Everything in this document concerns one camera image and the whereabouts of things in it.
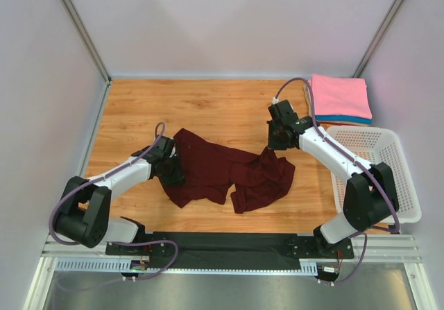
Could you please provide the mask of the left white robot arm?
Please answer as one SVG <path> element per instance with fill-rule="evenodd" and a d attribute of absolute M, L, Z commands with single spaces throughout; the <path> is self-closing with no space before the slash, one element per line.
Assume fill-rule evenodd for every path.
<path fill-rule="evenodd" d="M 90 179 L 70 178 L 51 212 L 50 235 L 58 243 L 87 248 L 94 248 L 102 241 L 119 245 L 134 243 L 142 224 L 129 218 L 112 218 L 111 203 L 129 189 L 154 178 L 164 186 L 185 183 L 176 143 L 162 135 L 105 173 Z"/>

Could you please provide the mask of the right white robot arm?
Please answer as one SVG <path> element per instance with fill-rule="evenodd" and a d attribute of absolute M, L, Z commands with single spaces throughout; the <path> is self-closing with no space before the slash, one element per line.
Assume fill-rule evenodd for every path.
<path fill-rule="evenodd" d="M 345 239 L 377 227 L 389 216 L 400 224 L 398 195 L 391 167 L 373 164 L 337 142 L 311 117 L 300 118 L 288 100 L 268 107 L 268 148 L 297 148 L 315 157 L 345 185 L 343 209 L 314 230 L 316 245 L 327 251 Z"/>

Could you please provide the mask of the maroon t-shirt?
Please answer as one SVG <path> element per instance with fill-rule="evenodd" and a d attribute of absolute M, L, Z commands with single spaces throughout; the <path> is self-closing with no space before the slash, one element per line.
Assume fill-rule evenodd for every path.
<path fill-rule="evenodd" d="M 180 208 L 200 199 L 223 205 L 234 186 L 233 209 L 243 214 L 271 205 L 291 189 L 295 166 L 268 148 L 249 153 L 205 141 L 184 128 L 173 139 L 185 182 L 162 188 Z"/>

